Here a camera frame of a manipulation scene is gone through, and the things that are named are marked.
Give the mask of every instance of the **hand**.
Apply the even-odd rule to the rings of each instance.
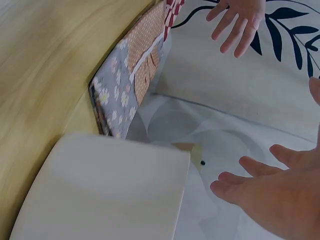
[[[320,104],[320,80],[311,79],[309,88]],[[284,239],[320,239],[320,133],[313,150],[274,145],[270,151],[289,169],[245,156],[239,163],[252,177],[223,172],[211,184],[212,192],[240,206],[258,224]]]
[[[248,49],[255,37],[261,20],[265,17],[266,0],[220,0],[215,8],[209,12],[206,20],[213,20],[227,7],[229,7],[229,9],[216,26],[211,37],[213,40],[217,40],[223,30],[229,26],[235,16],[239,14],[230,35],[220,48],[220,51],[223,54],[226,53],[243,33],[242,38],[234,51],[234,56],[239,58]]]

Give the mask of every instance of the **white ribbon trim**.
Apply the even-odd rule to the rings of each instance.
[[[129,80],[130,83],[134,82],[135,79],[135,75],[136,72],[138,71],[138,69],[141,67],[141,65],[145,62],[145,60],[147,59],[147,56],[151,54],[151,52],[153,51],[153,49],[155,48],[155,46],[161,41],[161,39],[163,39],[165,36],[165,33],[162,32],[159,36],[156,37],[156,39],[153,41],[151,47],[148,48],[147,51],[145,51],[142,55],[142,57],[140,58],[140,60],[137,62],[137,64],[135,65],[135,67],[133,68],[132,73],[129,76]]]

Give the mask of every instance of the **wooden surface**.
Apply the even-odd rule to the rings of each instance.
[[[0,240],[64,132],[97,133],[88,83],[153,0],[0,0]]]

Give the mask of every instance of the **white fabric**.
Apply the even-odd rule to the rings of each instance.
[[[298,0],[320,11],[318,0]],[[181,23],[197,7],[215,6],[203,0],[187,0],[175,21]],[[305,5],[291,1],[268,1],[266,13],[286,7],[307,15],[279,20],[289,29],[297,26],[320,28],[320,14]],[[271,126],[311,141],[316,139],[320,109],[309,93],[307,52],[298,42],[302,55],[302,70],[298,70],[294,48],[288,32],[273,22],[282,38],[282,61],[274,53],[271,34],[262,22],[258,30],[262,56],[251,47],[240,59],[234,49],[220,53],[220,46],[227,38],[234,22],[223,32],[218,41],[211,33],[223,14],[212,22],[206,21],[209,10],[198,11],[185,25],[171,30],[170,48],[156,91],[189,101],[201,103],[220,111],[250,121]],[[299,34],[305,44],[318,35]],[[320,47],[320,40],[314,44]],[[320,51],[310,51],[320,65]],[[320,71],[313,63],[313,75]]]
[[[210,183],[221,172],[248,176],[238,160],[251,156],[285,168],[269,152],[273,144],[308,150],[315,144],[282,131],[163,96],[147,95],[130,126],[132,140],[155,145],[191,142],[203,146],[206,165],[191,165],[174,240],[279,240],[239,207],[214,196]]]
[[[172,240],[190,153],[72,134],[53,148],[11,240]]]

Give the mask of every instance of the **left hand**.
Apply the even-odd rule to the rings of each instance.
[[[206,20],[213,20],[227,7],[229,7],[229,9],[216,26],[211,37],[213,40],[217,40],[223,30],[231,24],[238,14],[239,17],[236,20],[230,35],[222,44],[220,51],[223,54],[226,53],[243,33],[242,38],[234,51],[234,56],[239,58],[248,49],[255,37],[261,20],[265,17],[266,0],[220,0],[214,9],[209,12]]]

